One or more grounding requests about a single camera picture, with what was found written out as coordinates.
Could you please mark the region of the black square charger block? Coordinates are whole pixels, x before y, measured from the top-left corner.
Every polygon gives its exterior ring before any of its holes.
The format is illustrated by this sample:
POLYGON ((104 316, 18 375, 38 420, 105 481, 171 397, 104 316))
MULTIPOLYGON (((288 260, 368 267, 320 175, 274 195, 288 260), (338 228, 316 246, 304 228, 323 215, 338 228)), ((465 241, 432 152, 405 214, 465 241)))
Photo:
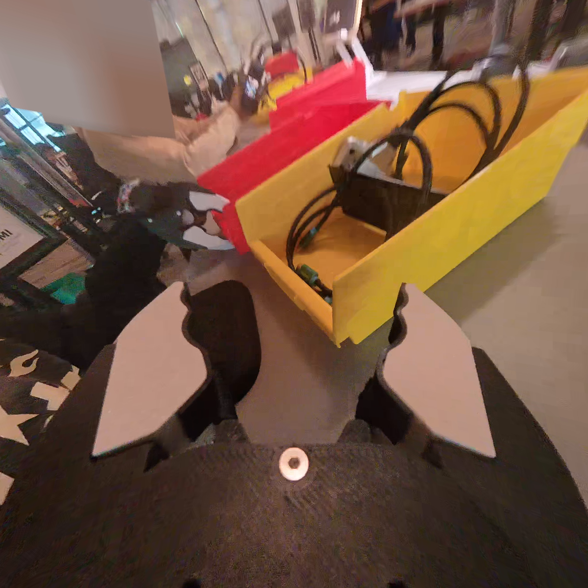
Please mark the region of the black square charger block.
POLYGON ((339 204, 345 215, 385 231, 387 240, 447 195, 435 189, 424 194, 422 187, 400 180, 354 173, 341 190, 339 204))

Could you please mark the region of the red plastic bin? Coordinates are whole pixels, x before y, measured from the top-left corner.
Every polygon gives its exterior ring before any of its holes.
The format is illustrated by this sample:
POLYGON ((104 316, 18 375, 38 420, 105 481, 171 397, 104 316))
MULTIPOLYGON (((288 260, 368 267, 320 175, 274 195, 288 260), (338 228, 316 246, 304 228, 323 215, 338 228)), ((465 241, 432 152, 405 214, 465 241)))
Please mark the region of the red plastic bin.
POLYGON ((248 252, 249 246, 238 219, 236 202, 380 103, 389 106, 391 102, 361 100, 311 107, 309 112, 299 112, 281 122, 198 177, 197 184, 202 189, 228 200, 215 219, 240 254, 248 252))
POLYGON ((264 67, 267 76, 271 79, 296 74, 303 70, 299 56, 293 50, 272 55, 266 60, 264 67))
POLYGON ((367 101, 366 68, 355 59, 339 62, 279 97, 276 108, 269 113, 272 131, 290 120, 329 105, 361 104, 367 101))

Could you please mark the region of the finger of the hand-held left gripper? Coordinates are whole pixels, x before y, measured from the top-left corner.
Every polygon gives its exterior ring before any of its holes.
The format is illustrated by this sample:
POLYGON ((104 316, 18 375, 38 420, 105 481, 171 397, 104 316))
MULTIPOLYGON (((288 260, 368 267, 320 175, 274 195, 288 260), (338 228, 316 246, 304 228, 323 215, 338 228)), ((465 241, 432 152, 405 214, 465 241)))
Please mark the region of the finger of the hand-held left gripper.
POLYGON ((188 210, 193 213, 222 213, 228 204, 228 199, 216 193, 189 191, 188 194, 188 210))
POLYGON ((222 235, 210 234, 200 226, 191 226, 184 231, 183 240, 196 249, 207 249, 209 251, 231 251, 235 249, 234 244, 222 235))

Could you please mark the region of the framed marker sign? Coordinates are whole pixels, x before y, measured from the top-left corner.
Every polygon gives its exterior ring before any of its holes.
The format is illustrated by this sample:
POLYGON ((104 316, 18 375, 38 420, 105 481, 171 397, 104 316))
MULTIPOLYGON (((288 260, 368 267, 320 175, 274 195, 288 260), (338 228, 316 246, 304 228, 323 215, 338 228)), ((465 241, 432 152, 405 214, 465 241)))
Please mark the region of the framed marker sign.
POLYGON ((67 241, 31 209, 1 191, 1 294, 24 309, 60 307, 22 274, 67 241))

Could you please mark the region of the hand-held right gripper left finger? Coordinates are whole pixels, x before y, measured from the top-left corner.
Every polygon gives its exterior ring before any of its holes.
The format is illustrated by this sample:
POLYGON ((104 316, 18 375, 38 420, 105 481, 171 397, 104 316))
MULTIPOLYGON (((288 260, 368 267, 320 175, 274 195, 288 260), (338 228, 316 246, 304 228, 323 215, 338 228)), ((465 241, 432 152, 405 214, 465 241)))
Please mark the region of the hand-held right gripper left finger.
POLYGON ((187 332, 189 302, 186 285, 174 282, 117 337, 93 458, 149 443, 172 456, 213 421, 213 371, 187 332))

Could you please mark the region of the thin black cable green plug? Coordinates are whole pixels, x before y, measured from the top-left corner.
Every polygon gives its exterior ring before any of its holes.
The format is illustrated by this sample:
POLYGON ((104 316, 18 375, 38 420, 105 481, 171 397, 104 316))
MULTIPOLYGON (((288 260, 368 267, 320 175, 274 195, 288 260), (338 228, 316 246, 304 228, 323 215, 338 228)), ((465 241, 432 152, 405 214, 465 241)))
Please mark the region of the thin black cable green plug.
POLYGON ((290 226, 286 239, 286 261, 290 269, 294 270, 293 256, 298 246, 305 248, 312 243, 320 229, 339 205, 339 188, 335 185, 328 187, 305 204, 290 226), (323 208, 311 212, 313 207, 322 199, 334 194, 332 200, 323 208))

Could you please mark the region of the person's left forearm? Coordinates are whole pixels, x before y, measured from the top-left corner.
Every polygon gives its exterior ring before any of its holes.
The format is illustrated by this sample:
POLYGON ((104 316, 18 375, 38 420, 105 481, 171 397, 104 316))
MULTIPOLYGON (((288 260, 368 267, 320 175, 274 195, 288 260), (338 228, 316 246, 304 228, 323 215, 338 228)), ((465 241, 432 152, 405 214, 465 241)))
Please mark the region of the person's left forearm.
POLYGON ((165 286, 158 279, 166 243, 133 218, 120 221, 85 276, 84 291, 61 313, 59 356, 84 370, 165 286))

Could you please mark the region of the person's black printed sweatshirt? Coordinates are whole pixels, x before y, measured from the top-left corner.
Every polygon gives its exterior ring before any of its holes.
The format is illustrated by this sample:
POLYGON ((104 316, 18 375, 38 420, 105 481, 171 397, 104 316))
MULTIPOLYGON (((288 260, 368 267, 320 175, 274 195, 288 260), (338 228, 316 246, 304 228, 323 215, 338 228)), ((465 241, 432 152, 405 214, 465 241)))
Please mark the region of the person's black printed sweatshirt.
POLYGON ((1 505, 48 424, 80 381, 78 367, 34 346, 1 339, 1 505))

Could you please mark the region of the yellow plastic bin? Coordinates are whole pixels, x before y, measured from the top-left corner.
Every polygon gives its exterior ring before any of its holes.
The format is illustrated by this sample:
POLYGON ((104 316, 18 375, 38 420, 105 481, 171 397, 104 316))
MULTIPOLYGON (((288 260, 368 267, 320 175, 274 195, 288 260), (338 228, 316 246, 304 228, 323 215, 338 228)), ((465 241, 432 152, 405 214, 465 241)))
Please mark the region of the yellow plastic bin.
POLYGON ((402 283, 427 290, 543 199, 587 124, 587 68, 557 70, 530 83, 526 111, 501 156, 468 182, 483 142, 457 113, 434 114, 416 130, 432 156, 433 186, 451 193, 383 242, 383 231, 335 211, 302 252, 333 287, 331 304, 287 267, 295 217, 331 186, 327 166, 350 136, 374 141, 412 114, 424 92, 401 92, 268 179, 236 203, 255 258, 299 309, 339 346, 362 342, 393 315, 402 283))
POLYGON ((257 114, 261 115, 275 111, 278 108, 277 102, 279 99, 287 96, 296 88, 307 84, 308 81, 307 71, 303 68, 272 78, 262 90, 257 114))

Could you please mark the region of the long silver hub adapter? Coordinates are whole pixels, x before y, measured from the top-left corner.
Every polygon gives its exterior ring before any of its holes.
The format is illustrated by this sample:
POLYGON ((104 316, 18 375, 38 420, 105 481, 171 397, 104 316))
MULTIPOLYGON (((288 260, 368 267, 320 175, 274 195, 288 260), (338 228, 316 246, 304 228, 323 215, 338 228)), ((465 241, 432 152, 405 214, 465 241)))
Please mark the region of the long silver hub adapter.
MULTIPOLYGON (((357 137, 350 136, 342 143, 337 151, 334 160, 329 166, 333 181, 336 175, 343 171, 351 171, 357 161, 362 158, 366 151, 376 142, 367 142, 357 137)), ((396 160, 398 149, 388 143, 380 145, 372 151, 368 158, 359 166, 357 173, 377 179, 390 179, 392 167, 396 160)))

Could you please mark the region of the braided hdmi cable green plugs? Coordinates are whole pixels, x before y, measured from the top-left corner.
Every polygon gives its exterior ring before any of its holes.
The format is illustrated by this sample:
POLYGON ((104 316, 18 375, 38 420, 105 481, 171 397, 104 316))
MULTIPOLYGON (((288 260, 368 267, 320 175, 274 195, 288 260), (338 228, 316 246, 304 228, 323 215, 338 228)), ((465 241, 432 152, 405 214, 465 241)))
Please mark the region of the braided hdmi cable green plugs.
MULTIPOLYGON (((420 158, 420 162, 422 165, 422 179, 421 179, 420 185, 418 187, 422 187, 424 194, 427 194, 433 188, 432 187, 433 164, 432 164, 432 159, 430 156, 430 151, 429 151, 428 147, 425 145, 425 143, 422 141, 422 139, 420 139, 415 134, 415 132, 410 132, 410 131, 404 130, 401 127, 399 127, 399 128, 393 129, 388 135, 380 138, 379 140, 377 140, 375 142, 376 143, 369 149, 369 151, 366 151, 364 153, 364 155, 362 156, 362 158, 357 161, 356 165, 354 166, 354 168, 351 171, 343 171, 343 172, 338 173, 336 175, 335 181, 333 181, 332 176, 331 176, 331 172, 329 171, 330 178, 332 180, 331 186, 335 185, 336 187, 339 188, 339 198, 340 198, 340 193, 341 193, 342 188, 348 183, 348 181, 350 179, 350 175, 357 173, 359 166, 362 165, 362 163, 368 158, 368 156, 372 153, 372 151, 374 151, 375 149, 377 149, 380 145, 382 145, 384 143, 388 143, 391 146, 393 146, 394 148, 398 149, 398 152, 396 155, 396 160, 394 161, 394 164, 392 167, 392 173, 391 173, 392 177, 388 180, 395 179, 395 180, 400 180, 400 181, 404 182, 404 180, 402 180, 401 176, 402 176, 402 172, 403 172, 403 167, 404 167, 405 162, 407 160, 406 148, 407 148, 407 145, 410 143, 410 144, 412 144, 412 146, 414 146, 416 148, 417 154, 420 158)), ((315 207, 313 207, 311 212, 314 212, 316 209, 323 208, 325 205, 328 204, 328 202, 330 202, 332 200, 333 196, 334 196, 334 194, 331 194, 328 197, 322 199, 317 205, 315 205, 315 207)), ((340 205, 338 205, 334 209, 334 211, 336 209, 342 210, 340 205)), ((304 249, 304 248, 298 246, 296 248, 296 251, 298 249, 304 249)), ((294 264, 295 269, 294 270, 291 269, 291 271, 294 272, 295 274, 297 274, 297 276, 304 283, 306 283, 315 293, 317 293, 324 301, 331 304, 333 301, 332 288, 328 287, 326 285, 326 283, 324 283, 321 280, 319 273, 316 270, 314 270, 313 268, 311 268, 309 265, 302 263, 302 264, 299 264, 298 266, 296 266, 295 265, 295 254, 293 256, 293 264, 294 264)))

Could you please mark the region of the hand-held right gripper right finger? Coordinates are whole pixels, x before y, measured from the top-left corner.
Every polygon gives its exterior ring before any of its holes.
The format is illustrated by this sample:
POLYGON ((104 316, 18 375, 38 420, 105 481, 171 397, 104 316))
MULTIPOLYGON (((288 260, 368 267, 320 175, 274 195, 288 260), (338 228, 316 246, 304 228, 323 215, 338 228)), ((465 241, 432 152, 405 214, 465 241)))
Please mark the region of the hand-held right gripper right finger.
POLYGON ((388 345, 359 395, 356 418, 424 458, 439 458, 441 443, 496 458, 472 345, 413 284, 401 285, 388 345))

